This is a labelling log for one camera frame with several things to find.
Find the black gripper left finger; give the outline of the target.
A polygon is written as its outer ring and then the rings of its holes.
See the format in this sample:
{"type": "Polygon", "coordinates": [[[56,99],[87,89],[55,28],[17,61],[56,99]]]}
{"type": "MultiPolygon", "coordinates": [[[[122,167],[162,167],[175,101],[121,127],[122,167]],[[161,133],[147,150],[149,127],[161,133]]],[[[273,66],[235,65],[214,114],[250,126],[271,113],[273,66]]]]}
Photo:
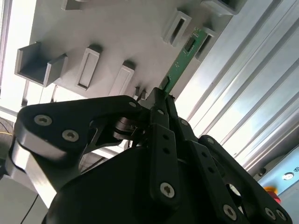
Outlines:
{"type": "Polygon", "coordinates": [[[13,162],[50,207],[60,189],[79,176],[83,155],[122,140],[149,150],[149,193],[167,204],[177,194],[178,162],[166,94],[159,88],[141,103],[122,95],[21,109],[14,128],[13,162]]]}

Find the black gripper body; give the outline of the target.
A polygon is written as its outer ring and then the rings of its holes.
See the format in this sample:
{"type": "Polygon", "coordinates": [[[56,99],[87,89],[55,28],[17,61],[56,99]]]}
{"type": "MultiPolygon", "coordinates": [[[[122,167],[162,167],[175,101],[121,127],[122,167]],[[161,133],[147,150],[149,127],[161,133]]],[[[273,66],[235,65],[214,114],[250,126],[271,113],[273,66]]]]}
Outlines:
{"type": "Polygon", "coordinates": [[[150,197],[150,152],[138,147],[73,179],[57,193],[45,224],[231,224],[194,165],[178,160],[181,201],[176,210],[150,197]]]}

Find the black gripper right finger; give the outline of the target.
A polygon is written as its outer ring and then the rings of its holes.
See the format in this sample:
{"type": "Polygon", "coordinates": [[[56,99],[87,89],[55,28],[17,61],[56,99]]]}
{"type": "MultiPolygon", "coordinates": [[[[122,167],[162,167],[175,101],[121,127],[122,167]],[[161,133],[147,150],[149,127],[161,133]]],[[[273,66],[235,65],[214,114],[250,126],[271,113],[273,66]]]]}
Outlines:
{"type": "Polygon", "coordinates": [[[189,165],[198,183],[192,188],[207,224],[291,224],[285,209],[211,136],[197,138],[180,118],[174,98],[166,99],[178,157],[189,165]]]}

